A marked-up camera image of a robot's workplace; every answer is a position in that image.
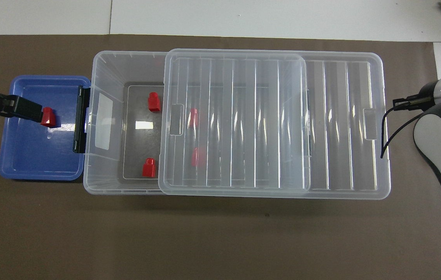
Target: clear plastic container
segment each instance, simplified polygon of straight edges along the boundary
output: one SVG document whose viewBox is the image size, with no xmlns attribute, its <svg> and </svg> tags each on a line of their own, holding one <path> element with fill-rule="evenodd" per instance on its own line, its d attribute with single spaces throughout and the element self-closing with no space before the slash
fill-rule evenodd
<svg viewBox="0 0 441 280">
<path fill-rule="evenodd" d="M 375 54 L 104 51 L 94 58 L 92 83 L 90 193 L 382 199 L 390 192 L 388 155 L 379 158 L 385 96 Z M 162 98 L 164 83 L 162 113 L 151 114 L 147 94 Z M 135 129 L 136 121 L 153 129 Z M 149 157 L 160 158 L 158 180 L 140 175 Z"/>
</svg>

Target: blue tray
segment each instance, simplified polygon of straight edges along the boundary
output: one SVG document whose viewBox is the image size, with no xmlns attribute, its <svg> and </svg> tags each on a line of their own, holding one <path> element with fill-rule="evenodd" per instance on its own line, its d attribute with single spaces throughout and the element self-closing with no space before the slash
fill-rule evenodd
<svg viewBox="0 0 441 280">
<path fill-rule="evenodd" d="M 84 154 L 72 151 L 79 85 L 82 76 L 18 76 L 11 82 L 15 94 L 51 107 L 56 126 L 47 128 L 17 117 L 6 118 L 0 151 L 0 174 L 7 179 L 75 180 L 84 169 Z"/>
</svg>

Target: black handle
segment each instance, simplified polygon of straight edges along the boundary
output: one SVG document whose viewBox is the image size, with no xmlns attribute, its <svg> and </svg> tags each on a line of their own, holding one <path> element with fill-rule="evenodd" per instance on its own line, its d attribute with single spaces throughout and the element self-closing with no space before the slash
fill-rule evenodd
<svg viewBox="0 0 441 280">
<path fill-rule="evenodd" d="M 90 88 L 79 86 L 77 97 L 77 113 L 75 115 L 75 133 L 73 134 L 73 152 L 83 154 L 86 152 L 86 109 L 89 107 Z"/>
</svg>

